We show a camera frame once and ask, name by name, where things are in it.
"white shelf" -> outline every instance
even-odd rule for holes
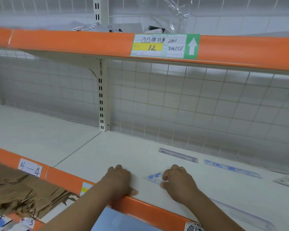
[[[198,158],[193,163],[158,152],[163,147]],[[204,159],[259,173],[263,179],[204,164]],[[110,166],[121,164],[132,173],[131,186],[137,199],[195,220],[185,207],[174,202],[157,184],[144,177],[177,164],[186,168],[198,187],[210,198],[271,221],[277,228],[289,228],[289,188],[272,182],[280,173],[155,143],[114,132],[96,136],[56,168],[92,182],[98,182]],[[235,220],[246,230],[260,230]]]
[[[49,166],[99,132],[98,127],[0,105],[0,148]]]

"person's left hand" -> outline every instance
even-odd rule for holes
[[[135,196],[138,191],[129,187],[131,172],[118,164],[115,168],[110,167],[105,176],[100,180],[111,190],[111,200],[117,200],[124,195]]]

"forearm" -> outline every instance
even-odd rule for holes
[[[195,192],[186,207],[197,217],[205,231],[244,231],[200,190]]]
[[[98,182],[40,230],[90,231],[110,199],[107,185]]]

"up arrow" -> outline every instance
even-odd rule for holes
[[[198,46],[196,41],[195,41],[195,38],[193,38],[191,40],[191,42],[188,44],[188,46],[189,46],[189,55],[194,55],[195,47]]]

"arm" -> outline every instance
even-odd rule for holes
[[[90,231],[110,201],[124,195],[136,195],[130,188],[130,172],[110,167],[106,175],[71,206],[44,225],[40,231]]]
[[[164,172],[162,178],[169,182],[162,182],[161,187],[176,202],[185,205],[197,217],[205,231],[244,231],[197,188],[185,168],[174,164]]]

